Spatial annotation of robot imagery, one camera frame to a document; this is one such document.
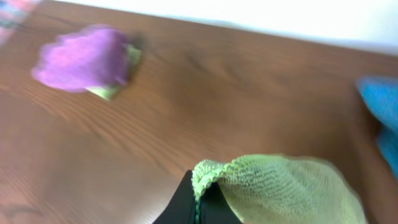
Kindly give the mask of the large green microfiber cloth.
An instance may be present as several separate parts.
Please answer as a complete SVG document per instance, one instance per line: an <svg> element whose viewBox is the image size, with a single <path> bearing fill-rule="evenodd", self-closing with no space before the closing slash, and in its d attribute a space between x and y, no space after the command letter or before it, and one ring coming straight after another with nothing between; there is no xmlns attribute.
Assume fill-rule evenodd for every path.
<svg viewBox="0 0 398 224"><path fill-rule="evenodd" d="M204 160L192 171L195 201L216 183L242 222L367 224L362 203L340 171L323 160L251 154Z"/></svg>

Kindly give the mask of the blue crumpled cloth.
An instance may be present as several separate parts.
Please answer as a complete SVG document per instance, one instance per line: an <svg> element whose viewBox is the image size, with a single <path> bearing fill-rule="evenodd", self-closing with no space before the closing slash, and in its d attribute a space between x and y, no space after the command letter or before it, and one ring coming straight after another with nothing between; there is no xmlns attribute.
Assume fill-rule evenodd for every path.
<svg viewBox="0 0 398 224"><path fill-rule="evenodd" d="M382 124L377 146L397 176L397 78L364 77L358 91L369 112Z"/></svg>

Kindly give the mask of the green folded cloth under purple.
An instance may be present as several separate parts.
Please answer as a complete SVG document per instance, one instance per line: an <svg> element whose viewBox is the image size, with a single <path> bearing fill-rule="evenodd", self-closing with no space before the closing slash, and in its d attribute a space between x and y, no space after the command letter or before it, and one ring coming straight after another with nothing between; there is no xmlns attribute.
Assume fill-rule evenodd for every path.
<svg viewBox="0 0 398 224"><path fill-rule="evenodd" d="M126 52L126 66L122 72L124 83L113 83L106 86L92 86L87 88L86 90L104 100L111 101L122 89L122 87L126 85L127 82L131 79L132 74L135 72L141 61L142 52L135 46L131 44L127 45Z"/></svg>

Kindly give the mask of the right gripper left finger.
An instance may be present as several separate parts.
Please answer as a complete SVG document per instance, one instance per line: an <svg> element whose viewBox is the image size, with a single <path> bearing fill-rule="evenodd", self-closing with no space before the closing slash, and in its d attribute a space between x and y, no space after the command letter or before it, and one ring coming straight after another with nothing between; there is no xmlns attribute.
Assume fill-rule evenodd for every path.
<svg viewBox="0 0 398 224"><path fill-rule="evenodd" d="M153 224L195 224L196 202L192 188L192 171L188 170L164 211Z"/></svg>

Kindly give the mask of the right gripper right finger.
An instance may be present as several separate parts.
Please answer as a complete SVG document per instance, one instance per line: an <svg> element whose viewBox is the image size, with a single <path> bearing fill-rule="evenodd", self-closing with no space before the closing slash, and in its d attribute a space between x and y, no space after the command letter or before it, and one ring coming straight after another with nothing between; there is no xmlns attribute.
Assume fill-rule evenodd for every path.
<svg viewBox="0 0 398 224"><path fill-rule="evenodd" d="M200 224L242 224L216 182L201 197L198 214Z"/></svg>

